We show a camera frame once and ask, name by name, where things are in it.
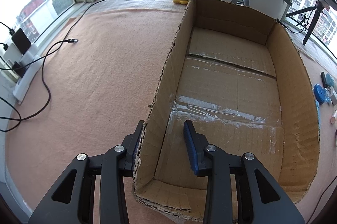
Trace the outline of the blue round tape measure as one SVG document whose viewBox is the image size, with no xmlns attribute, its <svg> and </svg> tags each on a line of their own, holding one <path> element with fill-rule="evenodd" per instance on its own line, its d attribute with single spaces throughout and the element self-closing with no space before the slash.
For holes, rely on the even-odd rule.
<svg viewBox="0 0 337 224">
<path fill-rule="evenodd" d="M 323 88 L 320 84 L 316 84 L 313 88 L 313 92 L 317 102 L 320 105 L 324 103 L 327 103 L 328 105 L 331 104 L 331 99 L 326 88 Z"/>
</svg>

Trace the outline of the brown cardboard box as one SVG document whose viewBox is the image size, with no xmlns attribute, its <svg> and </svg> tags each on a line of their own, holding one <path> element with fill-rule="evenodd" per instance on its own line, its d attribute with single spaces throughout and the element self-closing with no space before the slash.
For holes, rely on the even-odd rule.
<svg viewBox="0 0 337 224">
<path fill-rule="evenodd" d="M 318 108 L 285 28 L 247 6 L 190 0 L 140 139 L 132 191 L 168 215 L 199 221 L 207 180 L 191 170 L 183 124 L 234 155 L 251 152 L 294 203 L 316 176 Z"/>
</svg>

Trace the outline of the black cylinder tube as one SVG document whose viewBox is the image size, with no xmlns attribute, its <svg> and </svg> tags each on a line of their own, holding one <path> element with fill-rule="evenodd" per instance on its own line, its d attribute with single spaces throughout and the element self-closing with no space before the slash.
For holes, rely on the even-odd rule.
<svg viewBox="0 0 337 224">
<path fill-rule="evenodd" d="M 326 82 L 326 76 L 325 76 L 325 73 L 324 73 L 324 72 L 321 72 L 321 73 L 320 73 L 320 77 L 321 77 L 321 80 L 322 80 L 323 87 L 326 88 L 326 87 L 327 87 L 327 82 Z"/>
</svg>

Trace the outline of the white lotion bottle blue cap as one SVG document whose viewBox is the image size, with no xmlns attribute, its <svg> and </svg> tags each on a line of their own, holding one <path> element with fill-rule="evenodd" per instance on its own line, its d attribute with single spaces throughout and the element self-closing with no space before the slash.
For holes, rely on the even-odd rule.
<svg viewBox="0 0 337 224">
<path fill-rule="evenodd" d="M 326 84 L 329 97 L 332 101 L 332 104 L 335 106 L 337 104 L 336 85 L 334 78 L 329 73 L 326 74 Z"/>
</svg>

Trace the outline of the white power strip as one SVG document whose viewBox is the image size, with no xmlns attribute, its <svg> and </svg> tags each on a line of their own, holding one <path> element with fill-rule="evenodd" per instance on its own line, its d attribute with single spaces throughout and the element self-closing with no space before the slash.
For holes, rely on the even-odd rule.
<svg viewBox="0 0 337 224">
<path fill-rule="evenodd" d="M 18 80 L 13 95 L 17 99 L 18 104 L 21 104 L 27 94 L 30 84 L 39 71 L 43 63 L 42 58 L 38 55 L 38 46 L 32 43 L 30 48 L 22 55 L 19 64 L 24 67 L 25 73 Z"/>
</svg>

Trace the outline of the white charger brick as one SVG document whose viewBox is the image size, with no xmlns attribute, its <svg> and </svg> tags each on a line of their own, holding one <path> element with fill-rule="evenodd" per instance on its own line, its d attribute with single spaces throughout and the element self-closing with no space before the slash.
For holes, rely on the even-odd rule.
<svg viewBox="0 0 337 224">
<path fill-rule="evenodd" d="M 22 58 L 22 53 L 14 43 L 9 43 L 8 48 L 3 55 L 3 59 L 9 64 L 13 65 L 15 62 L 19 63 Z"/>
</svg>

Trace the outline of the black power adapter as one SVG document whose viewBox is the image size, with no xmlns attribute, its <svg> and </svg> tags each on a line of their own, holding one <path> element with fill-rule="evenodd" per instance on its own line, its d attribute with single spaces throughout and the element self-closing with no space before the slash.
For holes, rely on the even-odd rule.
<svg viewBox="0 0 337 224">
<path fill-rule="evenodd" d="M 11 39 L 22 55 L 24 55 L 31 47 L 30 40 L 21 28 L 13 33 Z"/>
</svg>

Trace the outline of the black tripod stand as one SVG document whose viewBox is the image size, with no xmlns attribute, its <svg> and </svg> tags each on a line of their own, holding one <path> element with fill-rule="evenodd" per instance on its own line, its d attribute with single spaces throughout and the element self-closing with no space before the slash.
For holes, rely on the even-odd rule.
<svg viewBox="0 0 337 224">
<path fill-rule="evenodd" d="M 298 33 L 300 34 L 306 32 L 302 41 L 303 46 L 306 45 L 319 21 L 320 15 L 323 14 L 323 10 L 327 6 L 328 4 L 325 0 L 317 0 L 314 6 L 309 6 L 286 14 L 286 17 L 292 19 L 293 21 L 295 20 L 295 16 L 300 15 L 300 21 L 297 23 L 297 26 L 300 27 L 300 31 Z"/>
</svg>

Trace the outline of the checkered grey mat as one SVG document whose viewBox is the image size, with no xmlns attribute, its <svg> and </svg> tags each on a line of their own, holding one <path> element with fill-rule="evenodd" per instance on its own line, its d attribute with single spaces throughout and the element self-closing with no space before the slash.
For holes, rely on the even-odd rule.
<svg viewBox="0 0 337 224">
<path fill-rule="evenodd" d="M 83 11 L 85 14 L 120 9 L 160 9 L 184 12 L 185 7 L 185 5 L 173 3 L 173 0 L 98 0 L 87 4 Z"/>
</svg>

